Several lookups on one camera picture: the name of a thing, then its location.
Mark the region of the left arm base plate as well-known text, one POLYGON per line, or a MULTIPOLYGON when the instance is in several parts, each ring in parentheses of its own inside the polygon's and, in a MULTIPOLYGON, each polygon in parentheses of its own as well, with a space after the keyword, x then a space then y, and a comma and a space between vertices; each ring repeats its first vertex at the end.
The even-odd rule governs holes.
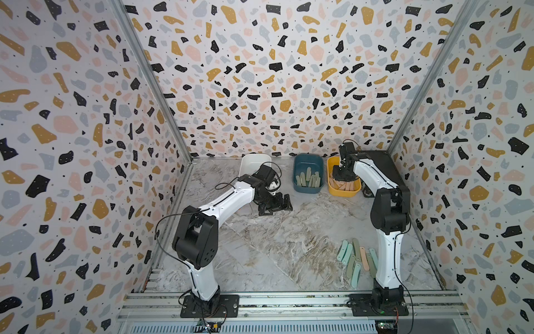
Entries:
POLYGON ((210 301, 203 301, 195 295, 188 295, 183 301, 180 317, 188 318, 236 318, 239 312, 238 294, 215 295, 210 301))

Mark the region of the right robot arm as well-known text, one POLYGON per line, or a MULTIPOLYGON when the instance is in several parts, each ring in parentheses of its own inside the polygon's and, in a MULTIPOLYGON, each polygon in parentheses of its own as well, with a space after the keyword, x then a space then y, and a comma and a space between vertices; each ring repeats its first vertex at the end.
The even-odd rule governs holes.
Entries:
POLYGON ((379 263, 368 304, 375 311, 396 309, 402 313, 405 287, 399 269, 402 239, 410 221, 410 190, 391 157, 359 151, 353 141, 339 146, 339 164, 332 176, 342 182, 359 179, 374 196, 370 220, 378 233, 379 263))

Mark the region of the mint knife lowest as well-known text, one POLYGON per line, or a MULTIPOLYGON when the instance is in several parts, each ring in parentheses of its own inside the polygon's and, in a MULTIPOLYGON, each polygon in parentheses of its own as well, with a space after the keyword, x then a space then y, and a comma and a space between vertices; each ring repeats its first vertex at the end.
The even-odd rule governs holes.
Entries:
POLYGON ((353 289, 356 289, 358 286, 361 268, 362 266, 358 262, 356 262, 353 266, 353 272, 350 279, 350 285, 353 289))

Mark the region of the olive knife bottom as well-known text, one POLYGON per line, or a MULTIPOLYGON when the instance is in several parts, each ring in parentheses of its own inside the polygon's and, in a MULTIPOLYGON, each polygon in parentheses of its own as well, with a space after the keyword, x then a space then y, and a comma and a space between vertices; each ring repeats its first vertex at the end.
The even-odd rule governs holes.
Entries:
POLYGON ((355 254, 355 261, 358 263, 362 262, 361 253, 360 253, 360 242, 357 238, 353 238, 353 249, 355 254))

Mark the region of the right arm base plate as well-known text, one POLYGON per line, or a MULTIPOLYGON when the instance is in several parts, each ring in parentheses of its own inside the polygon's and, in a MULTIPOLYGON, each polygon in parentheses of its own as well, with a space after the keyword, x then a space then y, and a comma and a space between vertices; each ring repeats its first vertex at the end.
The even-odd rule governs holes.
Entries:
POLYGON ((410 314, 404 298, 400 295, 379 297, 372 293, 357 293, 348 297, 346 306, 351 309, 353 317, 397 317, 410 314))

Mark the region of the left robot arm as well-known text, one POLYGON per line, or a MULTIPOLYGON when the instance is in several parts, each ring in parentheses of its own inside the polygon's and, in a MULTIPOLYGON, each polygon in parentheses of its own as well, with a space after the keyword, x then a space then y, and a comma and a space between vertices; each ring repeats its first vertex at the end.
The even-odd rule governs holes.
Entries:
POLYGON ((282 169, 270 159, 247 163, 241 160, 242 174, 229 182, 221 182, 216 190, 229 187, 221 196, 200 207, 188 206, 179 214, 171 255, 159 240, 160 229, 155 228, 154 239, 157 246, 172 259, 186 266, 191 279, 191 298, 196 306, 214 313, 221 304, 221 288, 216 282, 212 262, 218 252, 219 230, 234 213, 242 207, 254 203, 258 215, 271 216, 279 211, 292 211, 293 206, 288 194, 279 192, 282 186, 282 169))

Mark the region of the mint knife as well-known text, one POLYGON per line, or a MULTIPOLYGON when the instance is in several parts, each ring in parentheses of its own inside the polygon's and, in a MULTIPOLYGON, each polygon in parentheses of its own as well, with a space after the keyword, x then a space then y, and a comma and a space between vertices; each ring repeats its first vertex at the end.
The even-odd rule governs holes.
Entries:
POLYGON ((353 245, 349 244, 346 247, 346 252, 344 253, 343 258, 342 258, 342 264, 343 265, 348 265, 352 254, 353 254, 353 245))
POLYGON ((376 255, 376 251, 373 248, 369 248, 369 265, 373 267, 374 269, 378 268, 378 256, 376 255))
POLYGON ((348 254, 348 241, 343 240, 341 247, 337 254, 337 261, 346 264, 346 255, 348 254))

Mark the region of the olive knife lowest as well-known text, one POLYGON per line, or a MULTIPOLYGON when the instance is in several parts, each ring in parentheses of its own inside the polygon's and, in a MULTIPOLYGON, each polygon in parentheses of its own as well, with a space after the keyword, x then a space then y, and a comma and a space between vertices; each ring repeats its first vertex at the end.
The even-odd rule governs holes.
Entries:
POLYGON ((346 279, 348 282, 352 280, 353 272, 355 268, 356 259, 354 255, 351 255, 346 267, 346 279))

